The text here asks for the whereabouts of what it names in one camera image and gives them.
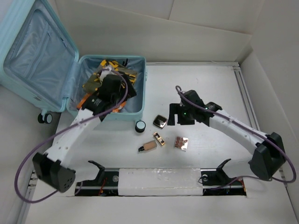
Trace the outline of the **black square compact case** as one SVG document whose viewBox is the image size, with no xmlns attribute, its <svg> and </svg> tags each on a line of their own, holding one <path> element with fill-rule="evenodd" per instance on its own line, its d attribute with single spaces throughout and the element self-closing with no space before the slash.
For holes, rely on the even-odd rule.
<svg viewBox="0 0 299 224">
<path fill-rule="evenodd" d="M 168 119 L 162 115 L 157 115 L 153 120 L 153 125 L 157 128 L 163 129 L 167 124 Z"/>
</svg>

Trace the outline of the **yellow camouflage garment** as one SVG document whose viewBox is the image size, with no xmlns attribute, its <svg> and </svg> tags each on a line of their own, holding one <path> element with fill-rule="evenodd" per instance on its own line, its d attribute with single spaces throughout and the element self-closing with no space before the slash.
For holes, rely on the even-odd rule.
<svg viewBox="0 0 299 224">
<path fill-rule="evenodd" d="M 102 85 L 104 77 L 107 74 L 109 74 L 108 71 L 105 71 L 105 73 L 102 75 L 100 70 L 104 69 L 104 68 L 107 68 L 107 69 L 112 68 L 115 71 L 122 74 L 122 76 L 124 78 L 128 78 L 127 83 L 128 83 L 129 90 L 128 90 L 127 98 L 134 97 L 136 95 L 136 93 L 133 93 L 133 91 L 130 90 L 130 89 L 131 89 L 131 87 L 134 87 L 134 84 L 135 84 L 135 82 L 137 80 L 137 77 L 138 77 L 138 72 L 125 67 L 125 65 L 127 65 L 127 63 L 128 63 L 128 59 L 126 59 L 126 61 L 123 62 L 122 64 L 120 64 L 116 60 L 104 59 L 99 64 L 96 71 L 89 77 L 87 82 L 82 85 L 84 92 L 91 94 L 91 93 L 94 93 L 96 90 L 98 90 L 99 87 Z"/>
</svg>

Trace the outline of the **patterned eyeshadow palette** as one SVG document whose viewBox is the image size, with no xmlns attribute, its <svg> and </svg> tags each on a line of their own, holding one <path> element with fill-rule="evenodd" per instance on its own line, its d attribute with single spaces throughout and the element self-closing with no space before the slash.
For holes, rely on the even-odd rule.
<svg viewBox="0 0 299 224">
<path fill-rule="evenodd" d="M 174 141 L 174 148 L 186 151 L 188 147 L 188 138 L 176 136 Z"/>
</svg>

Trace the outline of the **orange tie-dye shirt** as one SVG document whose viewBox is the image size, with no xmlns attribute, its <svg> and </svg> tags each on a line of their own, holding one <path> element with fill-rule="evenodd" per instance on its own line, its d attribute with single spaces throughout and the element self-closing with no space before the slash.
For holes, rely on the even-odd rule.
<svg viewBox="0 0 299 224">
<path fill-rule="evenodd" d="M 76 108 L 79 110 L 82 108 L 82 105 L 84 104 L 84 102 L 91 96 L 90 93 L 87 93 L 83 96 L 83 98 L 80 100 L 80 102 L 77 104 Z M 123 103 L 121 103 L 118 107 L 116 107 L 115 109 L 112 110 L 112 112 L 119 112 L 125 105 L 126 105 L 126 101 L 124 101 Z"/>
</svg>

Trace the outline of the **black gold lipstick box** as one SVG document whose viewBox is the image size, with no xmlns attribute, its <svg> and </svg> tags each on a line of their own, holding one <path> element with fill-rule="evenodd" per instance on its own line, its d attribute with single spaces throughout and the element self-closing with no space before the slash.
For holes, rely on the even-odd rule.
<svg viewBox="0 0 299 224">
<path fill-rule="evenodd" d="M 155 140 L 158 141 L 158 143 L 159 143 L 161 146 L 163 146 L 163 145 L 165 144 L 165 141 L 163 140 L 163 138 L 162 138 L 157 132 L 155 132 L 155 133 L 153 134 L 153 137 L 155 138 Z"/>
</svg>

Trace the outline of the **beige foundation bottle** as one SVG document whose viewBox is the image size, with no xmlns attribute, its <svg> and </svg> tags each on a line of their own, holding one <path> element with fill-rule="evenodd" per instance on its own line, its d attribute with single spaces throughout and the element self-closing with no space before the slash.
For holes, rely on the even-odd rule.
<svg viewBox="0 0 299 224">
<path fill-rule="evenodd" d="M 156 147 L 157 147 L 156 141 L 152 140 L 150 142 L 144 143 L 141 147 L 139 147 L 138 152 L 150 151 L 152 149 L 155 149 Z"/>
</svg>

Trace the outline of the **light blue hard suitcase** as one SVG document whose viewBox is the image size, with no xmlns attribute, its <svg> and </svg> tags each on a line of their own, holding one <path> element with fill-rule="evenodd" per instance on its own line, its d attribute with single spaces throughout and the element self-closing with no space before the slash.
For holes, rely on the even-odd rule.
<svg viewBox="0 0 299 224">
<path fill-rule="evenodd" d="M 101 62 L 118 62 L 134 74 L 136 96 L 109 120 L 142 119 L 146 59 L 132 55 L 80 56 L 74 41 L 46 0 L 14 0 L 0 23 L 0 83 L 41 110 L 40 123 L 53 112 L 76 116 L 83 84 Z"/>
</svg>

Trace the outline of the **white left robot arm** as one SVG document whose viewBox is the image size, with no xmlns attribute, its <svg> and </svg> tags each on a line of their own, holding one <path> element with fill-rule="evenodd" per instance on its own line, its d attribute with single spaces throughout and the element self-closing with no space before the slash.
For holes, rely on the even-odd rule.
<svg viewBox="0 0 299 224">
<path fill-rule="evenodd" d="M 76 118 L 58 142 L 43 154 L 33 156 L 38 179 L 58 192 L 66 192 L 75 182 L 76 172 L 69 167 L 75 150 L 110 112 L 136 95 L 129 75 L 106 75 L 101 86 L 83 101 Z"/>
</svg>

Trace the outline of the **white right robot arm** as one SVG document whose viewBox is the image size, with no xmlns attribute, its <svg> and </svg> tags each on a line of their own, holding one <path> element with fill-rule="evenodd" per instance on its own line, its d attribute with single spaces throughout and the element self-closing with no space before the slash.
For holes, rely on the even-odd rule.
<svg viewBox="0 0 299 224">
<path fill-rule="evenodd" d="M 169 126 L 199 122 L 226 134 L 252 154 L 249 167 L 261 180 L 271 179 L 285 163 L 282 139 L 277 133 L 266 134 L 249 127 L 218 104 L 205 104 L 194 90 L 179 92 L 179 95 L 180 103 L 172 103 L 169 107 Z"/>
</svg>

